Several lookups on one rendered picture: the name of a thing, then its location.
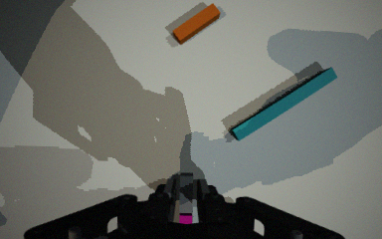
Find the orange rectangular bar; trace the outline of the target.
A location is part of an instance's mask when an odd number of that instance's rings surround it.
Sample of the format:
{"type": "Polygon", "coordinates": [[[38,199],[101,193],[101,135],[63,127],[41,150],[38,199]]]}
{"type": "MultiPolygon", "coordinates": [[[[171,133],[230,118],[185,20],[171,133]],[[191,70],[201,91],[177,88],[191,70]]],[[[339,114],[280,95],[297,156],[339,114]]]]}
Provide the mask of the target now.
{"type": "Polygon", "coordinates": [[[220,11],[211,4],[188,21],[173,30],[173,36],[180,45],[219,19],[220,11]]]}

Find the grey rectangular block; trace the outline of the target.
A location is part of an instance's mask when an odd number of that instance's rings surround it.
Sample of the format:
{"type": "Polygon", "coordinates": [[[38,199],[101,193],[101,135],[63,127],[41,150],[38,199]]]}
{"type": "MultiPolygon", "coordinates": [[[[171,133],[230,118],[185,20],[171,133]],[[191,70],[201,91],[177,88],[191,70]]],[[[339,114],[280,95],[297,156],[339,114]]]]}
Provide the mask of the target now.
{"type": "Polygon", "coordinates": [[[179,213],[192,213],[193,173],[180,174],[179,213]]]}

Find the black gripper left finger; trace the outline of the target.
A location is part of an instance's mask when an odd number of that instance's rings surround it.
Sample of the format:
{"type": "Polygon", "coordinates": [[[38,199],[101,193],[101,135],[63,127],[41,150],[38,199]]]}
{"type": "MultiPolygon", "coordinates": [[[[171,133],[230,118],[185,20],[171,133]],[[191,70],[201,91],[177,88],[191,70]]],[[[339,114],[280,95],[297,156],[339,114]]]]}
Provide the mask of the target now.
{"type": "Polygon", "coordinates": [[[24,239],[116,239],[129,231],[128,239],[162,236],[167,221],[174,220],[175,205],[176,178],[168,178],[144,202],[132,194],[120,195],[30,228],[24,239]],[[107,224],[116,216],[117,228],[107,235],[107,224]]]}

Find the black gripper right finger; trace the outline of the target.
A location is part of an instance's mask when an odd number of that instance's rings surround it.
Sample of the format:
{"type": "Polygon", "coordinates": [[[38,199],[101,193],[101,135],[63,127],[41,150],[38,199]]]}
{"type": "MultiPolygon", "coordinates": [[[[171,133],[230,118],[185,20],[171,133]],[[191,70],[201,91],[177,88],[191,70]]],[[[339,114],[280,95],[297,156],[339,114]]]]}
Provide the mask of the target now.
{"type": "Polygon", "coordinates": [[[208,236],[228,239],[245,239],[244,235],[252,239],[345,239],[337,232],[248,196],[236,198],[236,203],[226,202],[215,186],[207,184],[206,179],[197,179],[197,211],[199,222],[206,222],[208,236]],[[254,231],[255,219],[263,223],[264,236],[254,231]]]}

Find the turquoise rod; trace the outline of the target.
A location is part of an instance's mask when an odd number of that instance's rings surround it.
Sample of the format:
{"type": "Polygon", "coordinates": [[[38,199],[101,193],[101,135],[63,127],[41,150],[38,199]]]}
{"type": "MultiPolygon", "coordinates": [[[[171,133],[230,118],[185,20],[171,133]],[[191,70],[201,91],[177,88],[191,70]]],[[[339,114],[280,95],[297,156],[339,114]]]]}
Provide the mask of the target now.
{"type": "Polygon", "coordinates": [[[241,140],[308,98],[336,78],[337,76],[332,67],[326,69],[248,119],[232,127],[230,131],[236,140],[241,140]]]}

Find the magenta block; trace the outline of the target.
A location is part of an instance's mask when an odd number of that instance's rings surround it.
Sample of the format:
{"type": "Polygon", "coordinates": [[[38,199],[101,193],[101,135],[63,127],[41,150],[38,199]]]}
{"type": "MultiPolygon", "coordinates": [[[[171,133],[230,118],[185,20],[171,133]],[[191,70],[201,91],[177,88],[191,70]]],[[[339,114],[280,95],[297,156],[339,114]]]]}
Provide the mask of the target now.
{"type": "Polygon", "coordinates": [[[179,223],[191,224],[192,223],[192,213],[180,213],[179,223]]]}

